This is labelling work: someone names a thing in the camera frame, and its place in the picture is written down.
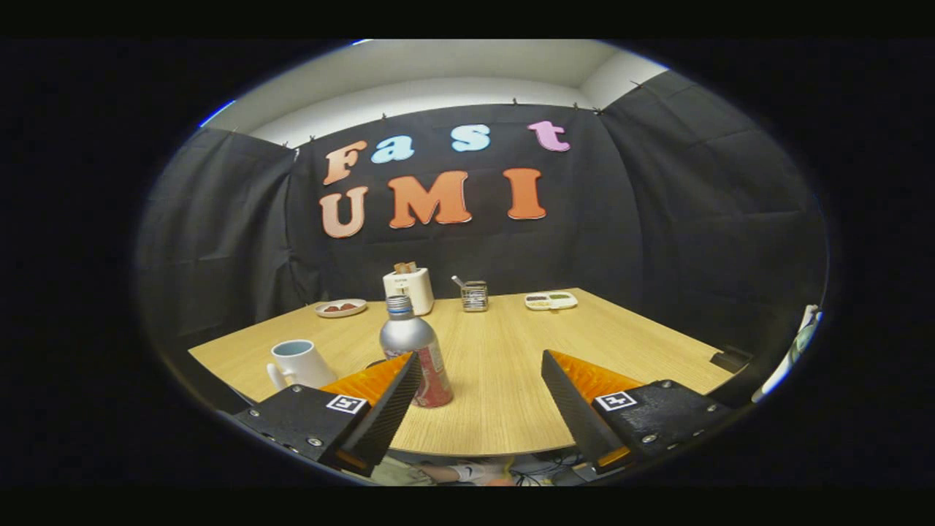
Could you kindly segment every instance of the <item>toaster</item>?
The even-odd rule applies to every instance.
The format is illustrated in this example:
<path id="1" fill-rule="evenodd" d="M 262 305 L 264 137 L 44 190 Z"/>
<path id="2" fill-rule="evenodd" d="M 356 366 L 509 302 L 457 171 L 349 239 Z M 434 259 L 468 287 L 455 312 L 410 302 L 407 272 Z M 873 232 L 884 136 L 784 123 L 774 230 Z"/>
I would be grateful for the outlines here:
<path id="1" fill-rule="evenodd" d="M 432 284 L 428 281 L 428 269 L 416 269 L 407 274 L 390 272 L 383 276 L 383 288 L 387 297 L 409 296 L 412 313 L 417 316 L 432 312 L 432 306 L 435 305 Z"/>

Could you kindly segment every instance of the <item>wooden table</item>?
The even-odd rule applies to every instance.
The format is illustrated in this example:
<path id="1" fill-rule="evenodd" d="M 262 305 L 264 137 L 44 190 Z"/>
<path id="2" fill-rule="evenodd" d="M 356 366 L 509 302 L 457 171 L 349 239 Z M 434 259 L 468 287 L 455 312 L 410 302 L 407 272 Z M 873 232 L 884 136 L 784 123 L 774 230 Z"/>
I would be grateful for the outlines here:
<path id="1" fill-rule="evenodd" d="M 436 300 L 423 316 L 439 336 L 454 391 L 449 404 L 412 406 L 392 449 L 453 457 L 518 455 L 574 441 L 541 379 L 543 349 L 585 359 L 644 383 L 671 379 L 707 394 L 731 377 L 712 365 L 713 347 L 581 290 L 579 305 L 531 311 L 523 295 L 493 296 L 485 313 L 460 300 Z M 383 359 L 385 303 L 360 314 L 321 318 L 310 305 L 191 349 L 192 356 L 236 391 L 262 401 L 276 390 L 266 375 L 278 342 L 315 342 L 338 377 Z"/>

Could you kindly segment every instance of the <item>silver bottle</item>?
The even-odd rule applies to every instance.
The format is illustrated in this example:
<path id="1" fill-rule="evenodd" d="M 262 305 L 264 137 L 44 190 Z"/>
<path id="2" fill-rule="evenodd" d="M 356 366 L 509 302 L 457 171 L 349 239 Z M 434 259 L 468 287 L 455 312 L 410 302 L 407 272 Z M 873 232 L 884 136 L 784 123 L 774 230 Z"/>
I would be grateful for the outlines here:
<path id="1" fill-rule="evenodd" d="M 439 339 L 432 326 L 412 312 L 408 296 L 386 299 L 390 319 L 380 330 L 380 347 L 386 359 L 415 352 L 422 364 L 422 384 L 412 403 L 422 407 L 439 407 L 453 398 L 452 387 L 441 360 Z"/>

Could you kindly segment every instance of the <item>plate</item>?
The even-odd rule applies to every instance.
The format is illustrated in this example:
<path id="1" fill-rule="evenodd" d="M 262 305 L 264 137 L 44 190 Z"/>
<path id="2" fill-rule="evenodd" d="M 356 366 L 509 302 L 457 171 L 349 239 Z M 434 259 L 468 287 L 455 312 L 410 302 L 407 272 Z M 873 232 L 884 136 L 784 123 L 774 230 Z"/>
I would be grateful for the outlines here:
<path id="1" fill-rule="evenodd" d="M 340 308 L 341 305 L 344 305 L 345 303 L 350 303 L 351 305 L 353 305 L 354 306 L 353 309 L 348 309 L 346 311 L 333 311 L 330 313 L 326 312 L 328 307 Z M 357 300 L 357 299 L 334 300 L 334 301 L 328 301 L 327 303 L 322 303 L 321 305 L 315 307 L 315 313 L 321 316 L 322 318 L 343 318 L 347 316 L 353 316 L 357 313 L 361 313 L 366 309 L 367 309 L 367 302 L 365 300 Z"/>
<path id="2" fill-rule="evenodd" d="M 523 298 L 527 308 L 533 311 L 555 311 L 570 309 L 578 304 L 574 294 L 564 290 L 550 290 L 546 292 L 533 292 Z"/>

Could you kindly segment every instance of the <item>white wall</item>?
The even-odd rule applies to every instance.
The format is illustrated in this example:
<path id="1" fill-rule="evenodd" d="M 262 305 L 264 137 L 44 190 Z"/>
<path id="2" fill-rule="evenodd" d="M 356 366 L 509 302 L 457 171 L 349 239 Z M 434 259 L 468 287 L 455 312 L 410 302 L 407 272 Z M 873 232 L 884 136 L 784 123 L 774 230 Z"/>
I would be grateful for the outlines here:
<path id="1" fill-rule="evenodd" d="M 581 91 L 598 108 L 605 108 L 614 100 L 640 84 L 666 71 L 667 68 L 628 51 L 614 54 L 586 80 Z"/>
<path id="2" fill-rule="evenodd" d="M 416 111 L 480 104 L 571 106 L 594 104 L 579 90 L 542 82 L 512 79 L 429 79 L 400 82 L 357 93 L 336 96 L 284 115 L 253 130 L 250 135 L 277 144 L 289 141 L 294 148 L 352 126 Z"/>
<path id="3" fill-rule="evenodd" d="M 582 83 L 581 89 L 531 80 L 447 78 L 413 80 L 340 95 L 264 124 L 250 135 L 294 148 L 316 138 L 387 117 L 455 106 L 525 104 L 605 108 L 623 94 L 666 71 L 627 51 L 615 53 Z"/>

